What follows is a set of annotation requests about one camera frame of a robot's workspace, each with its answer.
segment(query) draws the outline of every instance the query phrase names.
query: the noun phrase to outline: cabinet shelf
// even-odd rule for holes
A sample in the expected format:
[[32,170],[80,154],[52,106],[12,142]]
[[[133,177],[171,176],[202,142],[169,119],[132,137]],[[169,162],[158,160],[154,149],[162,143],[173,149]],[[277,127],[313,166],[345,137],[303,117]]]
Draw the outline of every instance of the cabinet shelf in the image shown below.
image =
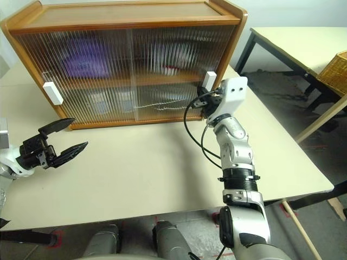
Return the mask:
[[155,86],[177,83],[193,83],[202,81],[202,77],[197,73],[183,71],[177,75],[147,74],[130,76],[115,76],[107,79],[86,79],[86,78],[66,78],[65,84],[69,89],[93,88],[102,86],[103,88],[136,86]]

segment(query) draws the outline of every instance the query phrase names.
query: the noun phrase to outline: concrete floor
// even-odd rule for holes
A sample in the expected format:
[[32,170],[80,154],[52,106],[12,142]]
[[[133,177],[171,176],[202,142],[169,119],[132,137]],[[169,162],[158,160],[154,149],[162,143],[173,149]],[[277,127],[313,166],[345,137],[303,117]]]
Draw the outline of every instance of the concrete floor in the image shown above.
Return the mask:
[[[297,77],[266,72],[247,74],[247,77],[253,91],[293,136],[308,126],[328,106],[320,106],[314,111],[315,113],[305,113],[304,108],[318,93],[313,93],[309,99],[306,99],[302,90],[307,84]],[[336,121],[339,123],[338,128],[330,133],[318,131],[303,144],[307,155],[334,184],[347,178],[345,172],[347,118]],[[321,149],[312,149],[313,146],[319,146]],[[347,207],[347,195],[340,196],[339,199]],[[216,211],[218,209],[56,227],[56,231],[62,232],[60,247],[48,248],[1,242],[0,256],[2,260],[75,259],[82,256],[93,234],[108,223],[116,223],[122,229],[123,253],[155,256],[151,230],[156,221],[165,219],[177,224],[196,255],[203,259],[215,259],[222,248],[219,242],[219,229],[211,220],[212,213]],[[283,249],[293,260],[314,259],[291,218],[287,217],[278,204],[268,206],[266,212],[272,233],[272,244]],[[297,213],[322,259],[347,259],[347,222],[342,222],[326,201],[302,208]],[[230,250],[226,250],[221,259],[234,259],[234,256]]]

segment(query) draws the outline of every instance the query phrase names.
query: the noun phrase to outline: silver robot arm segment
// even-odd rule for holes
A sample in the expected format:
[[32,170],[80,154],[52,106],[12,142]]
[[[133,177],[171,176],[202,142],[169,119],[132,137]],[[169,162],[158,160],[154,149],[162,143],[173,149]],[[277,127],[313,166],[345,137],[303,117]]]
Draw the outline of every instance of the silver robot arm segment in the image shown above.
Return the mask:
[[246,130],[233,117],[246,97],[247,78],[224,80],[220,88],[219,97],[201,99],[206,104],[203,114],[207,124],[214,128],[220,146],[223,177],[219,181],[224,183],[223,202],[227,204],[219,214],[220,240],[232,249],[237,260],[290,260],[270,245],[270,229],[256,184],[260,177],[255,175],[253,150]]

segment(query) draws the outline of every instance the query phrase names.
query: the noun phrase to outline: ribbed glass panel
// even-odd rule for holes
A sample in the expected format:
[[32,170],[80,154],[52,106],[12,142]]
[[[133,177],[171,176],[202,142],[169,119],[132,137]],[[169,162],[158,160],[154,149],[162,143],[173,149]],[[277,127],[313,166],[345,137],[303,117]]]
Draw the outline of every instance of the ribbed glass panel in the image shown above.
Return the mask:
[[[16,36],[74,124],[177,120],[216,70],[233,25]],[[199,117],[191,110],[188,117]]]

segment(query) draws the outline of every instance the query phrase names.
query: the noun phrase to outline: red tape marking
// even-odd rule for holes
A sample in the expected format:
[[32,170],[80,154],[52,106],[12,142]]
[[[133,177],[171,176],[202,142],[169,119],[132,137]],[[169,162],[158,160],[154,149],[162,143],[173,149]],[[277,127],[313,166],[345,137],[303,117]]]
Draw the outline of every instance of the red tape marking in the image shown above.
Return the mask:
[[48,248],[59,248],[59,247],[61,247],[61,245],[63,243],[62,236],[64,234],[64,231],[62,231],[62,230],[55,230],[55,231],[52,232],[52,234],[57,236],[57,241],[56,241],[56,243],[54,245],[49,246]]

